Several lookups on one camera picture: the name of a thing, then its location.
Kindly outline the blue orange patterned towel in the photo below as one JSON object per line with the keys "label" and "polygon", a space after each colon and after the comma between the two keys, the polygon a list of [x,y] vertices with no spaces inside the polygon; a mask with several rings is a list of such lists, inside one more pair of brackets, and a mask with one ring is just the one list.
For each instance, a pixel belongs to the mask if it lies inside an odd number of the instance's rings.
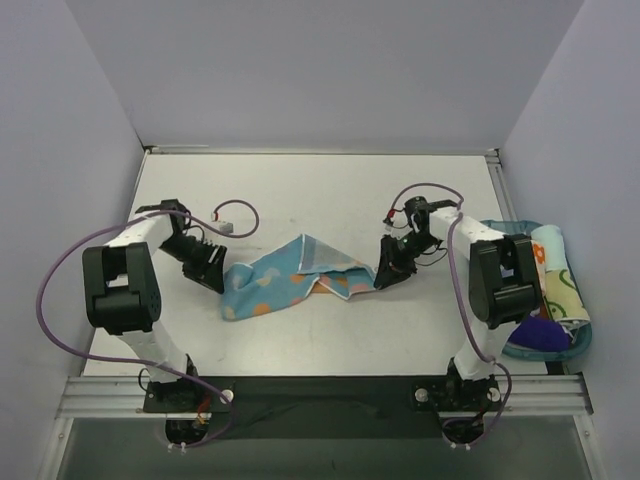
{"label": "blue orange patterned towel", "polygon": [[344,301],[374,288],[373,269],[310,236],[289,243],[224,274],[220,312],[226,321],[245,320],[293,307],[313,293]]}

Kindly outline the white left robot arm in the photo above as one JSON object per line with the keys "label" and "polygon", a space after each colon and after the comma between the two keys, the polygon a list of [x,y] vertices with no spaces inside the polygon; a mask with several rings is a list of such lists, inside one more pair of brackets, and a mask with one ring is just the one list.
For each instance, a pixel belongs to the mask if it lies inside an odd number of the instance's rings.
{"label": "white left robot arm", "polygon": [[84,292],[90,324],[126,343],[148,360],[147,392],[181,412],[206,397],[197,369],[161,324],[162,298],[152,262],[160,250],[182,265],[183,276],[218,294],[224,292],[227,248],[187,233],[189,210],[163,200],[136,211],[136,224],[103,246],[82,253]]}

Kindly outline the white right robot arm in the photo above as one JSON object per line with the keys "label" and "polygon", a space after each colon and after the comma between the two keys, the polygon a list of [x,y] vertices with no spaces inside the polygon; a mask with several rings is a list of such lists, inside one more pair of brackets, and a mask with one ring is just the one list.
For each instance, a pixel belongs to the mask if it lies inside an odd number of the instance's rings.
{"label": "white right robot arm", "polygon": [[418,271],[419,257],[432,247],[445,248],[466,335],[446,373],[418,387],[417,401],[441,401],[458,410],[501,401],[505,396],[495,372],[503,348],[542,302],[531,238],[492,229],[464,215],[452,200],[429,202],[416,196],[400,211],[408,231],[399,238],[382,237],[375,289],[408,280]]}

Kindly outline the orange flower pattern towel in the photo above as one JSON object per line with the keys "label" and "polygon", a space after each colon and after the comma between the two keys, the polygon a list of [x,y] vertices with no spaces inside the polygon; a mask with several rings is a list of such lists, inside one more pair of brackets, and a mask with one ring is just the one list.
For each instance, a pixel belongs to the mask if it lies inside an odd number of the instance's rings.
{"label": "orange flower pattern towel", "polygon": [[546,294],[546,252],[544,246],[539,242],[532,240],[532,252],[536,266],[536,272],[539,280],[542,295]]}

